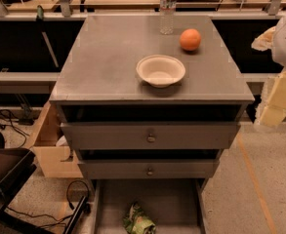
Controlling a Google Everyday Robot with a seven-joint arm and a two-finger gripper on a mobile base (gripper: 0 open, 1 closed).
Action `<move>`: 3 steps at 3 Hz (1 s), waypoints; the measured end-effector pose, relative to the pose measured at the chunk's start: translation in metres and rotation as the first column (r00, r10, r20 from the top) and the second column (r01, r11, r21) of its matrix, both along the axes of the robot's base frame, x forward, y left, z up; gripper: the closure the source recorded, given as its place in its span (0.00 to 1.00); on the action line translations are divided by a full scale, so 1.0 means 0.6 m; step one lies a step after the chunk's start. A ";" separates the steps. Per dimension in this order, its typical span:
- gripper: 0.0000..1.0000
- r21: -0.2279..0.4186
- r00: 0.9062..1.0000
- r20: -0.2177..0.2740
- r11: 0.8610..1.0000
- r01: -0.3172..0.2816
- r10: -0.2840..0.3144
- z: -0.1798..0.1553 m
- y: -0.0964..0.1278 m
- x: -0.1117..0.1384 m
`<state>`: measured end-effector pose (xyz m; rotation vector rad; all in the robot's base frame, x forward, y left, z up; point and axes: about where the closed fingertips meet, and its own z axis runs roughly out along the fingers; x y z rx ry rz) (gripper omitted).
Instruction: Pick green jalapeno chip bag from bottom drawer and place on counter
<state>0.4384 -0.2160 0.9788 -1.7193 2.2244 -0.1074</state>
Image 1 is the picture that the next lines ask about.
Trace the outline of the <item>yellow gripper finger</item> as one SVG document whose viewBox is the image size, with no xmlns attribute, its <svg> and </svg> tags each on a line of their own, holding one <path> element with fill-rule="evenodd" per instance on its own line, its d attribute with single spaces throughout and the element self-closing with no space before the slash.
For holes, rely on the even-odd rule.
<svg viewBox="0 0 286 234">
<path fill-rule="evenodd" d="M 251 47 L 258 51 L 270 50 L 272 47 L 273 35 L 275 32 L 275 27 L 271 27 L 262 33 L 260 36 L 254 39 Z"/>
<path fill-rule="evenodd" d="M 265 83 L 259 105 L 259 124 L 277 127 L 286 118 L 286 68 Z"/>
</svg>

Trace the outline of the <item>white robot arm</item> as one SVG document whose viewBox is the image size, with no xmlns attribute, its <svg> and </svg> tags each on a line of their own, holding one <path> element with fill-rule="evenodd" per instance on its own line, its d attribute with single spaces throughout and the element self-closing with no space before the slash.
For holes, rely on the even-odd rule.
<svg viewBox="0 0 286 234">
<path fill-rule="evenodd" d="M 257 37 L 251 47 L 258 51 L 271 50 L 272 60 L 283 66 L 275 78 L 267 80 L 256 113 L 259 126 L 275 128 L 286 118 L 286 14 L 276 26 Z"/>
</svg>

